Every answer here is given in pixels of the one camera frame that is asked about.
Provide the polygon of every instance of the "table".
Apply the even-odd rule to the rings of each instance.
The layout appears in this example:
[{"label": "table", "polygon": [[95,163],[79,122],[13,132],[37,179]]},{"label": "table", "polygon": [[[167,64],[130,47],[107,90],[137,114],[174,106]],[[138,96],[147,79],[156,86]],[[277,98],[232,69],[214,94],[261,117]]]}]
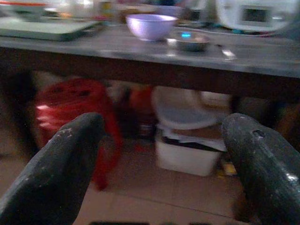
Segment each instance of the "table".
[{"label": "table", "polygon": [[[170,49],[163,41],[140,41],[125,25],[106,27],[93,36],[71,42],[0,37],[3,96],[13,111],[17,111],[15,119],[20,119],[17,105],[34,95],[34,90],[27,89],[30,76],[25,71],[46,70],[61,76],[79,75],[236,96],[298,100],[300,43],[276,37],[209,32],[206,35],[212,43],[205,52],[181,52]],[[226,60],[216,44],[228,47],[237,60]],[[10,76],[20,73],[23,74],[8,82]],[[12,89],[20,91],[12,95]],[[24,120],[20,119],[18,124],[20,128]]]}]

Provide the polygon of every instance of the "metal bowl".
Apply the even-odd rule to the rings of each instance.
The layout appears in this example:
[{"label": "metal bowl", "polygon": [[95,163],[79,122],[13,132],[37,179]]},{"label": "metal bowl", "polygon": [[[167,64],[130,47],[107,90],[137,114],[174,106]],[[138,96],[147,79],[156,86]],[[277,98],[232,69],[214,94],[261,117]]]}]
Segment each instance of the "metal bowl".
[{"label": "metal bowl", "polygon": [[197,31],[175,31],[166,39],[168,45],[183,51],[205,51],[210,39]]}]

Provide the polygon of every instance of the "red plastic stool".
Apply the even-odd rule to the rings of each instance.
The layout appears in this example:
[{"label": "red plastic stool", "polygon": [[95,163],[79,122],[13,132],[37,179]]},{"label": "red plastic stool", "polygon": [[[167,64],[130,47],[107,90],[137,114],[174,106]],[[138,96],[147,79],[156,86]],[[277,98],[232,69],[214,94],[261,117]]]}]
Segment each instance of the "red plastic stool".
[{"label": "red plastic stool", "polygon": [[107,186],[106,174],[117,164],[123,146],[112,103],[102,83],[91,79],[73,79],[55,84],[36,96],[36,124],[45,145],[61,126],[83,113],[98,112],[105,122],[105,130],[116,145],[109,161],[104,160],[104,149],[99,148],[92,180],[98,189]]}]

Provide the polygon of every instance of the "purple bowl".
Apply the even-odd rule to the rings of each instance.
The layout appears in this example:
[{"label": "purple bowl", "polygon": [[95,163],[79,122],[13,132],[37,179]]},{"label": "purple bowl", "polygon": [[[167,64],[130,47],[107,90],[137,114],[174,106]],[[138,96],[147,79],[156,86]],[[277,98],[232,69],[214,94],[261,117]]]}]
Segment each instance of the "purple bowl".
[{"label": "purple bowl", "polygon": [[168,15],[136,14],[126,17],[130,31],[143,41],[158,41],[171,31],[177,18]]}]

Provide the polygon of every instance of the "cutting board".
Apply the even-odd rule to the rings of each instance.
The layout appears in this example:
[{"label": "cutting board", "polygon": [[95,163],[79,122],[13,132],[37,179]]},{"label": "cutting board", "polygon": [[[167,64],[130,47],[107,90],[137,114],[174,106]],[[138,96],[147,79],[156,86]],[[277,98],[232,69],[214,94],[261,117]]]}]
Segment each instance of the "cutting board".
[{"label": "cutting board", "polygon": [[98,21],[75,22],[71,20],[47,20],[25,22],[18,18],[0,18],[0,36],[69,41],[101,25]]}]

